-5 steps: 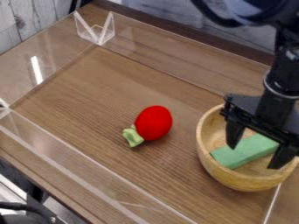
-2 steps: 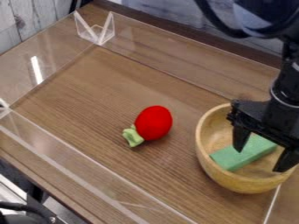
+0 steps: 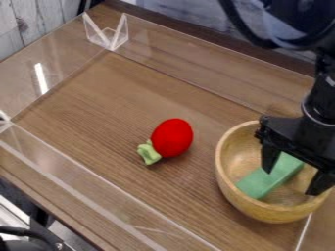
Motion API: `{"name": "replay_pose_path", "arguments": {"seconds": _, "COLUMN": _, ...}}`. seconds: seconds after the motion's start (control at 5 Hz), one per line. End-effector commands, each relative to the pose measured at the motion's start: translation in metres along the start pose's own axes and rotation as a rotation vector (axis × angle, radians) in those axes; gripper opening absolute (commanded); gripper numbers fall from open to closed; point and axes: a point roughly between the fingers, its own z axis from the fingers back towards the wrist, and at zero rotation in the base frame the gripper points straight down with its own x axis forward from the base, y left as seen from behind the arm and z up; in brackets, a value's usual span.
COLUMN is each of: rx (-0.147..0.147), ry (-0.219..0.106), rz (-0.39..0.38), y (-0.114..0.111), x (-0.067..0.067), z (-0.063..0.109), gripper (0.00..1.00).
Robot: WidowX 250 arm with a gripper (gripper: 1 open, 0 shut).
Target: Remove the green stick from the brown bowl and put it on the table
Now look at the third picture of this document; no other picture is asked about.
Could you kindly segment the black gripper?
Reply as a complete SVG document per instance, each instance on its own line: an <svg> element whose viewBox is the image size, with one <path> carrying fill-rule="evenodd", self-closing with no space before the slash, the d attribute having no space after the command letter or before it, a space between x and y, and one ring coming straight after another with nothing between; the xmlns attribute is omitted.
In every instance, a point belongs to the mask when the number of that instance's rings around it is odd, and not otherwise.
<svg viewBox="0 0 335 251"><path fill-rule="evenodd" d="M317 168L305 195L317 196L335 185L335 128L307 117L261 116L254 137L261 144L261 168L266 174L285 152Z"/></svg>

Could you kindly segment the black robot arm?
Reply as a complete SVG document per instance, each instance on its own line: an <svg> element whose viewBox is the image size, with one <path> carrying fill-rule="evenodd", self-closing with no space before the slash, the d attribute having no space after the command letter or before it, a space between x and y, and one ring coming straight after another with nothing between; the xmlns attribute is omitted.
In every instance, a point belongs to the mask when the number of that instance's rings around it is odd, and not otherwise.
<svg viewBox="0 0 335 251"><path fill-rule="evenodd" d="M317 196L335 187L335 0L250 0L268 36L256 35L234 0L218 0L236 30L256 46L308 58L313 84L295 118L264 115L254 137L261 145L261 168L272 172L287 153L315 167L304 193Z"/></svg>

